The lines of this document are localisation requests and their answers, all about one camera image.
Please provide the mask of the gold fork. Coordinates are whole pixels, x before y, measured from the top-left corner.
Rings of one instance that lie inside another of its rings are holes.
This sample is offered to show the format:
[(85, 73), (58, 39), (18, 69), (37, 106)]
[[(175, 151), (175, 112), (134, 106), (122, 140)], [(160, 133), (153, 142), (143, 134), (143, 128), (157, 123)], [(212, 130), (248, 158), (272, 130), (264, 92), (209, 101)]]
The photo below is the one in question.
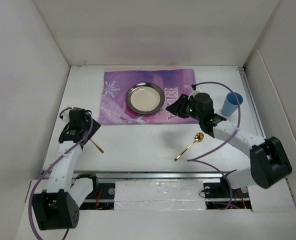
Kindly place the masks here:
[(90, 141), (94, 144), (94, 146), (102, 153), (104, 154), (104, 150), (99, 146), (97, 145), (92, 139), (90, 139)]

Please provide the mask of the metal rimmed cream plate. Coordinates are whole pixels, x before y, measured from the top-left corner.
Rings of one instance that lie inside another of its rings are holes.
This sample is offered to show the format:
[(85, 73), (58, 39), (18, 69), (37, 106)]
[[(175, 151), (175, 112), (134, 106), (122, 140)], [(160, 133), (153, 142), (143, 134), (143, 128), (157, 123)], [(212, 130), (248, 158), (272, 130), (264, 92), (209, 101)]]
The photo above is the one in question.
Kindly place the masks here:
[(141, 82), (132, 86), (126, 93), (127, 106), (140, 115), (158, 112), (165, 102), (164, 91), (156, 84)]

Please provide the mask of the gold spoon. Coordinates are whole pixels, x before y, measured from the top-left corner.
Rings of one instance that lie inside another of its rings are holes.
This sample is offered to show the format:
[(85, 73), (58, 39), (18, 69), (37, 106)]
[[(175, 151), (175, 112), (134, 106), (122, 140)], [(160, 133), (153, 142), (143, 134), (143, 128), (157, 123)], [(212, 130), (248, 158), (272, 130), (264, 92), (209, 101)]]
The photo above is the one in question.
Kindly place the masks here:
[(202, 132), (197, 133), (194, 136), (194, 141), (185, 150), (183, 150), (173, 161), (176, 162), (177, 160), (179, 160), (187, 150), (189, 150), (195, 143), (200, 143), (203, 139), (204, 134)]

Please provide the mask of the purple printed cloth placemat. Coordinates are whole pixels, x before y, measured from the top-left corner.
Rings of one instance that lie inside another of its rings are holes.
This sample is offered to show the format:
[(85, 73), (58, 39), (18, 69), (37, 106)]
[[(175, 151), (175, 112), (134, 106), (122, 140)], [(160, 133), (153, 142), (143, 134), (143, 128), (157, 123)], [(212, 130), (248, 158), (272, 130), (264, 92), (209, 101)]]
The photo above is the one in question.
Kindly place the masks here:
[[(153, 83), (165, 95), (162, 108), (154, 114), (142, 115), (132, 111), (126, 103), (126, 94), (139, 83)], [(196, 83), (195, 71), (179, 66), (160, 67), (108, 67), (103, 77), (103, 90), (98, 122), (104, 125), (131, 124), (194, 124), (192, 118), (180, 118), (166, 107), (173, 104), (181, 94), (191, 95), (191, 85)]]

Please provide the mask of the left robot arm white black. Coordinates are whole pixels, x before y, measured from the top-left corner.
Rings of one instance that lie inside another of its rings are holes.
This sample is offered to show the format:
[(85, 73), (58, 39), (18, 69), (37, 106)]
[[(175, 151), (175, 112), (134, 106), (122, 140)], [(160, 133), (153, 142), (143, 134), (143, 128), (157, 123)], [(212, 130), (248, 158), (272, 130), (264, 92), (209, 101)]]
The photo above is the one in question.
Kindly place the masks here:
[(95, 198), (100, 191), (95, 175), (73, 180), (73, 174), (84, 146), (101, 125), (90, 110), (79, 107), (68, 107), (59, 117), (65, 126), (58, 138), (58, 159), (46, 171), (50, 176), (45, 188), (30, 199), (42, 231), (76, 228), (80, 206), (86, 197)]

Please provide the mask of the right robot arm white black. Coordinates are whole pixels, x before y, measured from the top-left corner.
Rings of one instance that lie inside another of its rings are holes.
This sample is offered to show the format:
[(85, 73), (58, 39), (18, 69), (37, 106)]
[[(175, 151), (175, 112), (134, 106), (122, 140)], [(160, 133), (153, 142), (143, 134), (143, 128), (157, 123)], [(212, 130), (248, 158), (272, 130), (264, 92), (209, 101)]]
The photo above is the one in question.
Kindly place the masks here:
[(213, 100), (207, 93), (191, 96), (182, 94), (166, 110), (183, 119), (193, 118), (205, 134), (227, 142), (249, 158), (248, 168), (233, 170), (220, 178), (216, 190), (225, 197), (231, 197), (242, 187), (259, 186), (268, 189), (293, 171), (278, 138), (263, 138), (239, 129), (215, 113)]

